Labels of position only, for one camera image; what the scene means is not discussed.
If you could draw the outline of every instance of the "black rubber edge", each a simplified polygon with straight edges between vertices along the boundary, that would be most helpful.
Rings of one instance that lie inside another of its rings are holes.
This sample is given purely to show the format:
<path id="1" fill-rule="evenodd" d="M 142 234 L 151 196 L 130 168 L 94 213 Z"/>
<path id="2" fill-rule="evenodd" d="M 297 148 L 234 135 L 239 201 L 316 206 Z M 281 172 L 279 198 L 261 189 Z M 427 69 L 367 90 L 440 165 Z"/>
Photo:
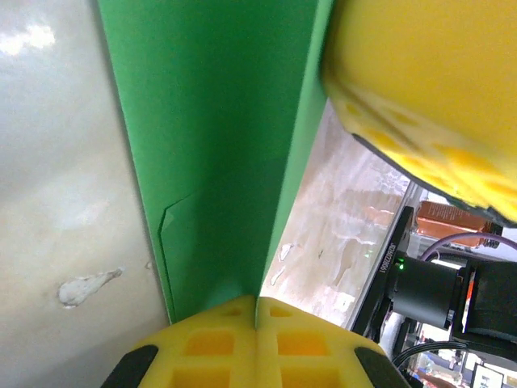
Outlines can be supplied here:
<path id="1" fill-rule="evenodd" d="M 374 388 L 410 388 L 388 357 L 369 348 L 356 348 L 354 352 Z"/>
<path id="2" fill-rule="evenodd" d="M 400 171 L 402 174 L 407 176 L 409 179 L 411 179 L 413 182 L 415 182 L 418 186 L 422 186 L 426 190 L 433 192 L 434 194 L 438 194 L 439 196 L 443 196 L 451 205 L 456 206 L 458 209 L 465 210 L 466 212 L 469 212 L 471 214 L 478 215 L 480 217 L 487 218 L 491 221 L 494 221 L 502 226 L 505 226 L 507 228 L 517 228 L 517 221 L 512 221 L 503 216 L 500 212 L 498 212 L 496 209 L 489 207 L 488 209 L 479 207 L 479 206 L 471 206 L 467 205 L 465 202 L 463 202 L 459 198 L 455 198 L 454 196 L 451 196 L 447 194 L 446 192 L 441 191 L 439 188 L 436 188 L 432 185 L 430 185 L 428 182 L 425 182 L 421 180 L 419 177 L 412 175 L 410 172 L 404 169 L 401 165 L 399 165 L 397 162 L 383 154 L 382 151 L 378 150 L 372 143 L 370 143 L 368 140 L 365 140 L 363 137 L 357 135 L 356 133 L 353 133 L 352 136 L 354 139 L 356 139 L 361 145 L 368 148 L 372 153 L 374 153 L 376 156 L 384 160 L 386 163 L 388 163 L 391 167 L 394 169 Z"/>
<path id="3" fill-rule="evenodd" d="M 155 345 L 145 345 L 125 354 L 101 388 L 138 388 L 157 354 Z"/>

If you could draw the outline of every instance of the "green panel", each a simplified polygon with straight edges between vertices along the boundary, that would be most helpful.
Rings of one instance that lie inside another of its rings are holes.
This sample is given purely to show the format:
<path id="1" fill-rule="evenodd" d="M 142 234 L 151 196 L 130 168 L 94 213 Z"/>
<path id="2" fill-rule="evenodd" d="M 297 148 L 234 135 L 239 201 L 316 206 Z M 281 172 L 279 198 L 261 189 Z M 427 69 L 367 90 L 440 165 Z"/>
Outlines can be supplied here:
<path id="1" fill-rule="evenodd" d="M 259 293 L 325 103 L 330 8 L 99 0 L 172 321 Z"/>

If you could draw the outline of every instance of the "yellow foam block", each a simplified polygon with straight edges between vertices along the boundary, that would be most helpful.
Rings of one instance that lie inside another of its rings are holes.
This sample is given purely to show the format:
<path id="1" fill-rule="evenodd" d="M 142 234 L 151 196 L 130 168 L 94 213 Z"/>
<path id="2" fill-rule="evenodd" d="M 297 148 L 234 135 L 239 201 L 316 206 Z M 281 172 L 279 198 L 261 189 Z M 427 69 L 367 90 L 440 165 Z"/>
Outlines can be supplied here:
<path id="1" fill-rule="evenodd" d="M 140 388 L 373 388 L 355 354 L 369 339 L 304 311 L 240 297 L 140 342 L 154 357 Z"/>
<path id="2" fill-rule="evenodd" d="M 337 0 L 322 76 L 346 130 L 517 221 L 517 2 Z"/>

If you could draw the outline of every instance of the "black cable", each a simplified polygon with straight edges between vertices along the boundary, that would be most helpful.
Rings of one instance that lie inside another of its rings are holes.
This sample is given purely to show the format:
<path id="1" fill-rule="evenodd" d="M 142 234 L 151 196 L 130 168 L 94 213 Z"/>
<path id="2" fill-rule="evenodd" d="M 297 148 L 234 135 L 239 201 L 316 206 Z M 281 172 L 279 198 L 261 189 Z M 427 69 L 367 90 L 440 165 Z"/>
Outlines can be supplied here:
<path id="1" fill-rule="evenodd" d="M 406 361 L 408 358 L 415 354 L 444 349 L 467 350 L 467 345 L 456 341 L 436 341 L 427 344 L 418 344 L 413 346 L 412 348 L 406 349 L 404 352 L 393 358 L 392 362 L 395 365 L 395 367 L 400 368 L 404 361 Z"/>

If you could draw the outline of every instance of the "purple cable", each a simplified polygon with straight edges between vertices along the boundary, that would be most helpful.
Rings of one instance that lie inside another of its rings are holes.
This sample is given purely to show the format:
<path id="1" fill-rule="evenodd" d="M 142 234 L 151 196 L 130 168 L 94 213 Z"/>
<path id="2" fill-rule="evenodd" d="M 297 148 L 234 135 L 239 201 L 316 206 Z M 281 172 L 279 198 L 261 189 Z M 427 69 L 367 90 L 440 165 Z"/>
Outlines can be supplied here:
<path id="1" fill-rule="evenodd" d="M 517 242 L 511 241 L 510 239 L 499 236 L 497 234 L 491 234 L 491 233 L 482 233 L 482 232 L 468 232 L 468 233 L 459 233 L 459 234 L 453 234 L 452 236 L 447 236 L 444 238 L 441 238 L 437 242 L 435 242 L 433 245 L 428 247 L 423 253 L 422 256 L 420 256 L 420 260 L 422 261 L 428 261 L 429 258 L 435 251 L 440 248 L 441 246 L 450 243 L 455 240 L 459 240 L 461 238 L 471 238 L 471 237 L 481 237 L 481 238 L 487 238 L 489 240 L 499 241 L 501 244 L 505 244 L 509 247 L 514 248 L 517 251 Z"/>

